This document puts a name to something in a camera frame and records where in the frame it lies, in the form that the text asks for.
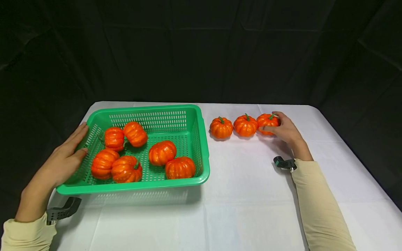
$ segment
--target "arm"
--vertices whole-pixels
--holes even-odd
[[[15,219],[4,223],[2,251],[49,250],[55,224],[46,225],[46,207],[53,189],[64,183],[78,168],[87,149],[74,153],[84,138],[88,126],[82,123],[74,133],[57,147],[21,193],[20,205]]]
[[[276,112],[279,127],[264,127],[287,142],[293,151],[297,169],[292,171],[303,229],[311,251],[355,251],[346,222],[324,175],[293,122]]]

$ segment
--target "basket rim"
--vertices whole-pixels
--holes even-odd
[[[201,185],[210,175],[209,168],[209,150],[207,142],[207,134],[205,131],[204,119],[202,117],[201,109],[194,104],[178,104],[178,105],[165,105],[165,106],[140,106],[140,107],[123,107],[123,108],[105,108],[94,111],[87,120],[87,124],[91,124],[95,116],[102,112],[110,111],[129,111],[129,110],[141,110],[146,112],[152,112],[155,110],[172,109],[172,108],[193,108],[196,111],[197,124],[199,128],[200,136],[200,150],[201,150],[201,160],[203,163],[203,172],[198,177],[187,178],[187,179],[176,179],[176,180],[157,180],[157,181],[147,181],[147,182],[131,182],[131,183],[119,183],[119,184],[100,184],[94,186],[69,186],[62,184],[56,188],[56,191],[63,195],[73,195],[73,194],[93,194],[93,193],[105,193],[105,192],[116,192],[125,190],[140,190],[140,189],[153,189],[153,188],[173,188],[181,186],[197,186]]]

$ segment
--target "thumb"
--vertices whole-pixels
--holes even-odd
[[[71,155],[72,158],[79,160],[81,163],[82,159],[85,157],[85,155],[88,153],[88,148],[81,148],[78,151],[76,151],[73,155]]]
[[[270,127],[270,126],[263,126],[260,127],[259,130],[264,131],[264,132],[271,132],[275,133],[275,131],[278,129],[278,127]]]

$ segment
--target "forearm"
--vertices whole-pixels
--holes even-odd
[[[292,172],[292,178],[310,250],[356,250],[318,163],[296,159],[295,164],[297,169]]]
[[[51,184],[43,183],[34,177],[21,194],[15,221],[33,222],[41,218],[46,211],[52,191]]]
[[[289,146],[293,151],[293,156],[295,159],[313,161],[313,157],[311,156],[307,143],[302,138],[290,141]]]
[[[55,224],[47,225],[45,213],[52,187],[34,182],[21,194],[21,202],[15,219],[4,223],[2,251],[46,251],[49,250]]]

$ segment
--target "right hand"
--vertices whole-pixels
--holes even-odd
[[[271,132],[288,144],[292,144],[298,140],[303,140],[303,137],[300,134],[299,130],[283,112],[274,111],[272,113],[277,114],[281,122],[281,125],[278,127],[263,126],[260,127],[260,130]]]

